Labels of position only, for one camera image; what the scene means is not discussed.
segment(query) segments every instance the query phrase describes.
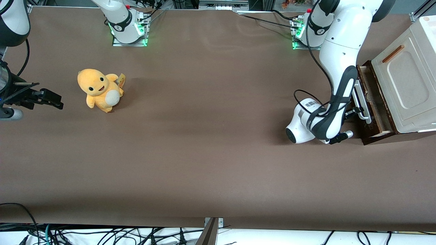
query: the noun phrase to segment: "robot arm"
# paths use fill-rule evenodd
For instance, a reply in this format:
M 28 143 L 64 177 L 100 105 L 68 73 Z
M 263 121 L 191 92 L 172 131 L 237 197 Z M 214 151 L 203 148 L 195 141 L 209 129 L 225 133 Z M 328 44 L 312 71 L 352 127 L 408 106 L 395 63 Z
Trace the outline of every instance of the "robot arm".
M 305 18 L 308 28 L 300 40 L 307 44 L 308 39 L 311 47 L 319 46 L 322 41 L 320 63 L 329 78 L 332 95 L 326 108 L 313 99 L 305 99 L 297 104 L 292 121 L 286 127 L 286 134 L 294 143 L 304 143 L 314 138 L 334 143 L 352 136 L 351 131 L 340 133 L 340 129 L 358 75 L 355 67 L 357 55 L 373 17 L 382 5 L 389 4 L 392 7 L 395 1 L 318 2 L 319 5 L 316 4 L 313 12 Z
M 138 25 L 143 14 L 135 9 L 127 9 L 121 0 L 91 0 L 103 11 L 114 37 L 125 44 L 133 43 L 144 35 Z

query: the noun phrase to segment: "black cable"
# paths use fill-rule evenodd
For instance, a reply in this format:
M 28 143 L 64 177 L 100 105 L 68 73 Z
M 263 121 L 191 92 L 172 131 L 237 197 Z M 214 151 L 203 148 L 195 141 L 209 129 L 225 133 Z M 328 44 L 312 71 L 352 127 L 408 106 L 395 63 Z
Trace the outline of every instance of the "black cable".
M 360 234 L 361 234 L 361 233 L 365 236 L 366 241 L 368 242 L 368 244 L 363 243 L 363 241 L 360 239 Z M 363 231 L 358 231 L 358 232 L 357 232 L 357 239 L 359 240 L 359 242 L 360 242 L 362 245 L 371 245 L 371 242 L 369 241 L 368 236 L 367 236 L 366 233 L 363 232 Z
M 7 3 L 6 3 L 6 5 L 0 10 L 0 15 L 2 15 L 2 14 L 4 14 L 9 8 L 10 8 L 10 6 L 12 5 L 12 2 L 13 2 L 14 0 L 9 0 Z
M 99 245 L 99 244 L 103 241 L 103 239 L 104 239 L 107 235 L 109 235 L 109 233 L 114 232 L 114 231 L 115 231 L 115 229 L 112 229 L 111 231 L 109 231 L 108 233 L 106 233 L 106 235 L 104 235 L 104 236 L 100 239 L 100 241 L 97 242 L 97 245 Z
M 183 235 L 183 230 L 180 227 L 180 239 L 179 239 L 179 245 L 186 245 L 187 241 L 185 239 L 185 236 Z
M 243 14 L 242 14 L 242 16 L 247 17 L 247 18 L 250 18 L 250 19 L 254 19 L 254 20 L 259 20 L 259 21 L 263 21 L 263 22 L 271 23 L 271 24 L 278 25 L 278 26 L 284 26 L 284 27 L 289 27 L 289 28 L 292 28 L 292 29 L 298 29 L 298 27 L 295 27 L 295 26 L 284 25 L 284 24 L 280 24 L 280 23 L 272 22 L 272 21 L 269 21 L 269 20 L 263 20 L 263 19 L 259 19 L 259 18 L 256 18 L 256 17 L 251 17 L 251 16 L 248 16 L 248 15 L 243 15 Z
M 50 243 L 53 242 L 55 245 L 59 245 L 59 242 L 55 239 L 50 230 L 48 230 L 48 236 L 50 237 Z
M 15 93 L 13 93 L 13 94 L 11 94 L 10 96 L 6 97 L 6 98 L 3 100 L 2 103 L 7 103 L 7 101 L 10 100 L 11 98 L 13 98 L 13 97 L 15 97 L 15 96 L 21 94 L 22 92 L 24 92 L 24 91 L 28 90 L 29 88 L 34 87 L 34 86 L 36 86 L 36 85 L 39 85 L 39 82 L 32 83 L 32 84 L 27 85 L 26 87 L 24 87 L 24 88 L 22 88 L 22 89 L 16 91 Z
M 280 17 L 282 17 L 285 20 L 292 20 L 293 18 L 297 18 L 298 17 L 298 15 L 294 16 L 294 17 L 286 17 L 281 12 L 279 12 L 279 11 L 277 11 L 275 9 L 271 10 L 271 12 L 277 13 L 278 15 L 280 15 Z
M 332 230 L 332 231 L 330 232 L 330 234 L 327 236 L 327 239 L 326 239 L 326 240 L 324 241 L 324 243 L 321 244 L 321 245 L 326 245 L 326 244 L 328 243 L 328 240 L 330 240 L 331 235 L 333 235 L 333 233 L 334 233 L 334 230 Z
M 388 236 L 388 239 L 386 240 L 386 245 L 389 245 L 389 241 L 391 240 L 391 237 L 392 237 L 392 232 L 388 231 L 388 233 L 389 233 L 389 236 Z
M 151 16 L 156 12 L 156 11 L 158 11 L 159 10 L 159 8 L 156 8 L 149 16 L 147 16 L 147 17 L 145 17 L 145 18 L 142 18 L 142 19 L 139 19 L 139 21 L 143 21 L 143 20 L 146 20 L 146 19 L 148 19 L 148 18 L 151 18 Z
M 320 104 L 321 104 L 321 106 L 324 106 L 324 105 L 326 105 L 326 104 L 328 104 L 330 101 L 328 101 L 328 102 L 326 102 L 326 103 L 322 103 L 316 96 L 314 96 L 313 94 L 311 94 L 311 93 L 309 93 L 309 92 L 307 92 L 307 91 L 305 91 L 305 90 L 302 90 L 302 89 L 297 89 L 297 90 L 295 90 L 294 91 L 294 98 L 295 98 L 295 100 L 297 101 L 297 103 L 301 106 L 301 108 L 303 108 L 307 113 L 309 113 L 309 114 L 312 114 L 312 112 L 310 112 L 308 109 L 306 109 L 302 104 L 301 104 L 301 101 L 300 100 L 298 100 L 298 98 L 297 98 L 297 96 L 296 96 L 296 93 L 297 92 L 303 92 L 303 93 L 306 93 L 306 94 L 308 94 L 308 95 L 310 95 L 310 96 L 312 96 L 315 100 L 317 100 Z M 349 102 L 347 102 L 345 105 L 343 105 L 343 106 L 341 106 L 340 108 L 338 108 L 337 110 L 335 110 L 335 111 L 333 111 L 333 112 L 325 112 L 324 114 L 322 114 L 322 115 L 320 115 L 320 114 L 318 114 L 317 116 L 318 117 L 330 117 L 330 116 L 333 116 L 335 113 L 337 113 L 337 112 L 339 112 L 339 111 L 341 111 L 342 109 L 344 109 L 344 108 L 346 108 L 349 104 L 351 103 L 351 101 L 349 101 Z
M 315 9 L 315 7 L 318 5 L 318 3 L 319 3 L 319 1 L 320 0 L 317 0 L 316 1 L 316 3 L 313 5 L 313 8 L 312 9 Z M 310 13 L 309 13 L 309 16 L 308 16 L 308 18 L 307 18 L 307 21 L 310 21 L 310 19 L 312 18 L 312 14 L 313 14 L 313 11 L 311 11 Z M 324 68 L 319 64 L 319 62 L 318 62 L 318 60 L 315 58 L 315 56 L 313 55 L 313 53 L 312 53 L 312 48 L 310 47 L 310 44 L 309 44 L 309 34 L 308 34 L 308 28 L 306 28 L 306 42 L 307 42 L 307 49 L 309 50 L 309 53 L 310 53 L 310 55 L 312 56 L 312 59 L 313 59 L 313 61 L 315 61 L 315 63 L 318 65 L 318 67 L 322 70 L 322 72 L 324 73 L 324 75 L 326 75 L 326 77 L 327 77 L 327 80 L 328 80 L 328 82 L 329 82 L 329 84 L 330 84 L 330 88 L 331 88 L 331 93 L 333 94 L 333 83 L 331 82 L 331 79 L 330 79 L 330 77 L 329 77 L 329 75 L 327 74 L 327 72 L 324 70 Z
M 131 233 L 132 231 L 136 230 L 136 228 L 131 229 L 130 231 L 127 231 L 126 233 L 124 233 L 124 235 L 120 236 L 120 237 L 115 237 L 115 240 L 113 240 L 113 245 L 115 245 L 119 240 L 121 240 L 121 238 L 126 237 L 127 234 Z
M 24 71 L 24 68 L 26 68 L 27 62 L 29 62 L 30 46 L 29 46 L 29 40 L 27 38 L 26 38 L 26 48 L 27 48 L 26 61 L 24 61 L 23 67 L 21 67 L 21 70 L 17 73 L 17 76 L 21 75 L 21 73 Z
M 35 226 L 35 229 L 36 229 L 36 233 L 38 234 L 38 227 L 36 225 L 35 218 L 33 217 L 33 215 L 30 213 L 30 211 L 23 204 L 19 204 L 19 203 L 16 203 L 16 202 L 0 203 L 0 206 L 2 206 L 2 205 L 16 205 L 16 206 L 20 206 L 22 209 L 24 209 L 26 211 L 26 213 L 29 215 L 30 219 L 32 219 L 33 225 Z
M 143 241 L 140 242 L 140 245 L 144 245 L 144 244 L 148 241 L 148 239 L 151 238 L 152 235 L 154 235 L 156 232 L 158 232 L 158 231 L 160 231 L 160 230 L 162 230 L 162 229 L 163 229 L 163 228 L 156 228 L 156 230 L 155 230 L 155 229 L 153 228 L 153 229 L 151 230 L 150 234 L 148 234 L 148 236 L 147 236 Z

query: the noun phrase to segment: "stuffed animal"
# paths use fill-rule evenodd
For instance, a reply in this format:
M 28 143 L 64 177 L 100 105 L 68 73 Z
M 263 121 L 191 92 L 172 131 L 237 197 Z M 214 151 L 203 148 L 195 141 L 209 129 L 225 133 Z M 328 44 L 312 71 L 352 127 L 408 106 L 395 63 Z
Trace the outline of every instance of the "stuffed animal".
M 118 104 L 120 97 L 124 95 L 122 87 L 125 80 L 124 74 L 119 77 L 115 74 L 105 76 L 94 69 L 85 69 L 77 75 L 80 88 L 88 94 L 86 104 L 90 108 L 97 105 L 104 112 L 111 112 L 112 107 Z

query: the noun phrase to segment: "cable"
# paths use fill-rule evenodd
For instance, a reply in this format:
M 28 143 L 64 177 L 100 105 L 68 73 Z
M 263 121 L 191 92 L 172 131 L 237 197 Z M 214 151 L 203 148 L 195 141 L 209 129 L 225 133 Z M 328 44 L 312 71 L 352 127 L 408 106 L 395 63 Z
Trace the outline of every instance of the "cable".
M 165 13 L 165 11 L 167 11 L 166 9 L 165 10 L 162 10 L 162 12 L 160 12 L 155 18 L 153 18 L 152 20 L 150 20 L 150 24 L 151 24 L 151 22 L 153 22 L 155 19 L 157 19 L 157 18 L 159 18 L 159 16 L 161 16 L 161 14 L 163 14 L 163 13 Z
M 115 240 L 113 241 L 113 244 L 115 245 L 119 240 L 121 240 L 121 238 L 126 237 L 127 234 L 131 233 L 132 231 L 136 230 L 136 228 L 131 229 L 130 231 L 124 233 L 124 235 L 120 236 L 120 237 L 115 237 Z
M 388 239 L 386 240 L 386 245 L 389 245 L 389 241 L 391 240 L 391 237 L 392 237 L 392 232 L 388 231 L 388 233 L 389 233 L 389 236 L 388 236 Z
M 151 18 L 151 16 L 158 10 L 159 8 L 156 8 L 149 16 L 147 16 L 147 17 L 145 17 L 145 18 L 142 18 L 142 19 L 139 19 L 139 21 L 143 21 L 143 20 L 146 20 L 146 19 L 148 19 L 148 18 Z
M 26 68 L 27 62 L 29 62 L 30 45 L 29 45 L 29 40 L 27 38 L 26 38 L 26 48 L 27 48 L 26 61 L 24 61 L 23 67 L 21 67 L 21 70 L 17 73 L 17 76 L 21 75 L 21 73 L 24 71 L 24 68 Z
M 368 244 L 363 243 L 363 241 L 360 239 L 360 234 L 361 234 L 361 233 L 363 233 L 363 235 L 365 236 L 366 241 L 368 242 Z M 363 232 L 363 231 L 358 231 L 358 232 L 357 232 L 357 239 L 359 240 L 359 242 L 360 242 L 362 245 L 371 245 L 371 242 L 369 241 L 368 236 L 367 236 L 366 233 Z
M 298 100 L 297 99 L 297 96 L 296 96 L 296 93 L 297 92 L 303 92 L 303 93 L 306 93 L 306 94 L 308 94 L 308 95 L 310 95 L 310 96 L 312 96 L 315 100 L 317 100 L 320 104 L 321 104 L 321 106 L 324 106 L 324 105 L 326 105 L 326 104 L 328 104 L 330 101 L 327 101 L 326 103 L 322 103 L 316 96 L 314 96 L 313 94 L 311 94 L 311 93 L 309 93 L 309 92 L 307 92 L 307 91 L 305 91 L 305 90 L 302 90 L 302 89 L 297 89 L 297 90 L 295 90 L 294 91 L 294 98 L 295 98 L 295 100 L 297 101 L 297 103 L 301 106 L 301 108 L 303 108 L 307 113 L 309 113 L 309 114 L 312 114 L 312 112 L 310 112 L 308 109 L 306 109 L 302 104 L 301 104 L 301 101 L 300 100 Z M 324 114 L 322 114 L 322 115 L 320 115 L 319 113 L 318 113 L 318 117 L 330 117 L 330 116 L 333 116 L 335 113 L 337 113 L 337 112 L 339 112 L 339 111 L 341 111 L 342 109 L 344 109 L 344 108 L 346 108 L 349 104 L 351 103 L 351 101 L 349 101 L 349 102 L 347 102 L 345 105 L 343 105 L 342 107 L 340 107 L 339 109 L 337 109 L 337 110 L 335 110 L 335 111 L 333 111 L 333 112 L 325 112 Z
M 332 230 L 332 231 L 330 232 L 330 234 L 327 236 L 327 239 L 326 239 L 326 240 L 324 241 L 324 243 L 321 244 L 321 245 L 326 245 L 326 244 L 328 243 L 328 240 L 330 240 L 331 235 L 333 235 L 333 233 L 334 233 L 334 230 Z
M 243 14 L 242 14 L 242 16 L 247 17 L 247 18 L 250 18 L 250 19 L 254 19 L 254 20 L 259 20 L 259 21 L 263 21 L 263 22 L 271 23 L 271 24 L 278 25 L 278 26 L 284 26 L 284 27 L 289 27 L 289 28 L 292 28 L 292 29 L 298 29 L 298 27 L 295 27 L 295 26 L 284 25 L 284 24 L 280 24 L 280 23 L 272 22 L 272 21 L 269 21 L 269 20 L 262 20 L 262 19 L 259 19 L 259 18 L 256 18 L 256 17 L 251 17 L 251 16 L 248 16 L 248 15 L 243 15 Z
M 48 224 L 48 225 L 45 227 L 45 240 L 46 240 L 47 245 L 51 245 L 50 241 L 48 240 L 49 226 L 50 226 L 50 224 Z
M 315 7 L 318 5 L 319 1 L 320 1 L 320 0 L 317 0 L 317 1 L 316 1 L 316 3 L 313 5 L 313 8 L 312 8 L 312 9 L 315 9 Z M 309 13 L 309 16 L 308 16 L 308 18 L 307 18 L 307 21 L 310 21 L 310 19 L 312 18 L 312 14 L 313 14 L 313 11 L 311 11 L 311 12 Z M 328 82 L 330 83 L 331 93 L 333 94 L 333 83 L 331 82 L 331 79 L 330 79 L 329 75 L 327 74 L 327 72 L 326 72 L 326 71 L 324 70 L 324 68 L 319 64 L 318 60 L 315 58 L 315 56 L 314 56 L 313 53 L 312 53 L 312 48 L 310 47 L 310 44 L 309 44 L 309 34 L 308 34 L 307 30 L 308 30 L 308 29 L 306 28 L 306 42 L 307 42 L 307 49 L 309 49 L 309 53 L 310 53 L 310 55 L 312 56 L 313 61 L 315 61 L 315 63 L 316 63 L 316 64 L 318 65 L 318 67 L 322 70 L 322 72 L 324 73 L 324 75 L 326 75 L 327 80 L 328 80 Z
M 2 205 L 16 205 L 16 206 L 20 206 L 22 209 L 24 209 L 26 211 L 26 213 L 29 215 L 30 219 L 32 219 L 33 225 L 35 226 L 35 229 L 36 229 L 36 233 L 38 233 L 38 227 L 36 225 L 35 218 L 33 217 L 33 215 L 30 213 L 30 211 L 23 204 L 19 204 L 19 203 L 16 203 L 16 202 L 0 203 L 0 206 L 2 206 Z
M 34 86 L 36 86 L 36 85 L 39 85 L 39 82 L 32 83 L 32 84 L 27 85 L 26 87 L 24 87 L 24 88 L 22 88 L 22 89 L 16 91 L 15 93 L 13 93 L 13 94 L 11 94 L 10 96 L 6 97 L 6 98 L 3 100 L 2 104 L 7 103 L 7 101 L 8 101 L 9 99 L 11 99 L 11 98 L 13 98 L 13 97 L 15 97 L 15 96 L 21 94 L 22 92 L 24 92 L 24 91 L 28 90 L 29 88 L 34 87 Z
M 298 17 L 298 15 L 297 15 L 297 16 L 294 16 L 294 17 L 286 17 L 286 16 L 284 16 L 281 12 L 279 12 L 279 11 L 277 11 L 277 10 L 275 10 L 275 9 L 271 10 L 271 12 L 274 12 L 274 13 L 279 14 L 280 17 L 282 17 L 282 18 L 285 19 L 285 20 L 292 20 L 293 18 L 297 18 L 297 17 Z
M 53 241 L 53 243 L 54 243 L 55 245 L 59 245 L 59 241 L 58 241 L 58 239 L 57 239 L 57 237 L 56 237 L 56 232 L 55 232 L 55 234 L 53 235 L 53 234 L 51 233 L 51 231 L 48 230 L 48 236 L 50 237 L 50 240 Z
M 257 2 L 259 2 L 259 0 L 256 0 L 256 2 L 254 2 L 254 4 L 253 4 L 253 5 L 251 6 L 251 8 L 249 9 L 249 11 L 250 11 L 250 10 L 253 10 L 253 8 L 254 8 L 254 6 L 256 5 Z
M 4 14 L 9 8 L 10 8 L 10 6 L 12 5 L 12 2 L 13 2 L 14 0 L 9 0 L 7 3 L 6 3 L 6 5 L 0 10 L 0 15 L 2 15 L 2 14 Z

